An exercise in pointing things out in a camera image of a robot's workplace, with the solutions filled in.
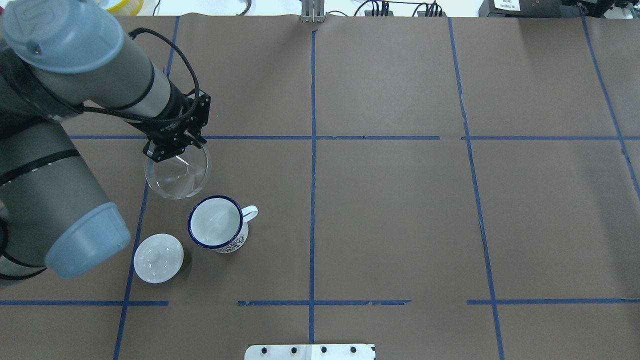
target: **mug handle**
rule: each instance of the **mug handle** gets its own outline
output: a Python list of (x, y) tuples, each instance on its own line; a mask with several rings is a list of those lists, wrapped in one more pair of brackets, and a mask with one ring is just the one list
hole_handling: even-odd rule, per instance
[(242, 209), (242, 218), (244, 222), (249, 222), (256, 216), (258, 216), (258, 208), (256, 208), (255, 206), (251, 205)]

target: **white lid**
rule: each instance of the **white lid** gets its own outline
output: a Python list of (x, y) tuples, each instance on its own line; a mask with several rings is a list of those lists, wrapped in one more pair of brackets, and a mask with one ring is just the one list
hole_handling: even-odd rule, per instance
[(171, 279), (182, 266), (182, 244), (169, 234), (149, 236), (140, 244), (133, 259), (136, 274), (146, 282), (157, 284)]

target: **blue rim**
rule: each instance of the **blue rim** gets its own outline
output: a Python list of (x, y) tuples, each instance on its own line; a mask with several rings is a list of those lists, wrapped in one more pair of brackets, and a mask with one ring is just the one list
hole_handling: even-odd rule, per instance
[[(233, 237), (229, 240), (226, 241), (225, 243), (222, 243), (220, 245), (207, 245), (207, 244), (203, 244), (201, 242), (199, 242), (196, 237), (193, 235), (193, 233), (191, 232), (191, 218), (193, 217), (193, 213), (196, 211), (196, 209), (205, 201), (207, 200), (211, 200), (211, 199), (225, 199), (230, 201), (238, 210), (238, 214), (240, 215), (240, 224), (238, 225), (238, 229), (236, 230), (236, 234), (233, 235)], [(224, 195), (213, 195), (210, 197), (206, 197), (204, 199), (202, 199), (196, 206), (193, 207), (193, 209), (191, 210), (191, 213), (189, 214), (189, 220), (187, 221), (187, 230), (189, 231), (189, 236), (191, 237), (191, 239), (193, 240), (193, 242), (195, 242), (196, 244), (198, 244), (199, 246), (205, 248), (205, 249), (220, 249), (222, 247), (225, 247), (227, 245), (229, 245), (232, 241), (234, 241), (238, 235), (240, 234), (240, 230), (242, 229), (242, 225), (243, 225), (243, 216), (242, 216), (242, 210), (240, 209), (240, 205), (238, 205), (238, 203), (234, 200), (231, 199), (228, 196), (224, 196)]]

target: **white label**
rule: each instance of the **white label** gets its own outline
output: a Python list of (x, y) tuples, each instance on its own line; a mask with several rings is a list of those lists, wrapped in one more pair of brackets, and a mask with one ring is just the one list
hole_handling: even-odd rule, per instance
[(493, 4), (498, 9), (509, 10), (512, 12), (520, 11), (520, 0), (493, 0)]

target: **white mounting plate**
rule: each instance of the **white mounting plate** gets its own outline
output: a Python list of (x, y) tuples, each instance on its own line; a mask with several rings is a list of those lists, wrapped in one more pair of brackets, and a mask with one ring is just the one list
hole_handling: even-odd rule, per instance
[(244, 360), (375, 360), (375, 348), (369, 344), (252, 345)]

